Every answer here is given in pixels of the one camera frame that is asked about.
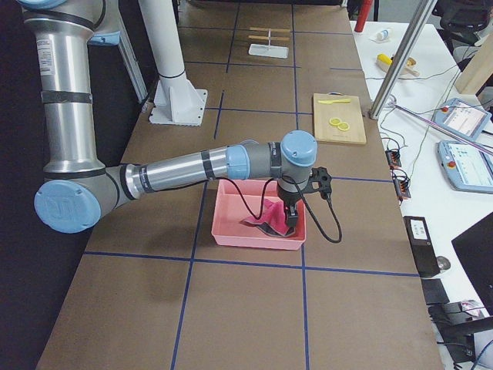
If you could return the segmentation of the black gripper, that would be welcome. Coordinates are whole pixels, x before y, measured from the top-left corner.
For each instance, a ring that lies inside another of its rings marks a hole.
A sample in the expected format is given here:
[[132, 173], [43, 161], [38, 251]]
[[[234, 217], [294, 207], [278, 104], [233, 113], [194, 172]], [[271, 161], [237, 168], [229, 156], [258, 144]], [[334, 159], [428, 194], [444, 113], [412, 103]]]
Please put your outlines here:
[[285, 223], [289, 228], [295, 228], [298, 221], [297, 204], [302, 199], [302, 183], [294, 180], [278, 180], [277, 196], [283, 201]]

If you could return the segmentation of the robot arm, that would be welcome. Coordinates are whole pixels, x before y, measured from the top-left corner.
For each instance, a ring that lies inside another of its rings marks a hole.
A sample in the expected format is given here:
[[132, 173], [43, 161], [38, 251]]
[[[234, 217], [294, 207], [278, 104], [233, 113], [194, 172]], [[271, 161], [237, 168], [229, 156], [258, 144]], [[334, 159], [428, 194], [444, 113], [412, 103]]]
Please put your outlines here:
[[34, 197], [39, 219], [74, 234], [148, 193], [179, 190], [211, 180], [260, 179], [277, 185], [281, 219], [298, 221], [297, 203], [312, 191], [317, 142], [294, 130], [279, 142], [245, 142], [148, 164], [124, 163], [130, 126], [94, 124], [92, 87], [108, 92], [127, 75], [144, 102], [146, 81], [116, 1], [23, 1], [25, 25], [33, 32], [39, 61], [49, 154], [44, 181]]

